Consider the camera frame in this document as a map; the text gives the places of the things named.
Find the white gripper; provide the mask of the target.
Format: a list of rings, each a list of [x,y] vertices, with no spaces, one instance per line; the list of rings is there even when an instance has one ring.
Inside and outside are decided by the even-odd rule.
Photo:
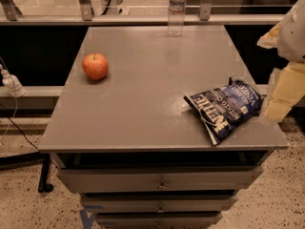
[[[280,71],[264,115],[281,121],[305,95],[305,0],[297,0],[281,23],[261,36],[256,45],[264,49],[277,47],[278,55],[295,62]]]

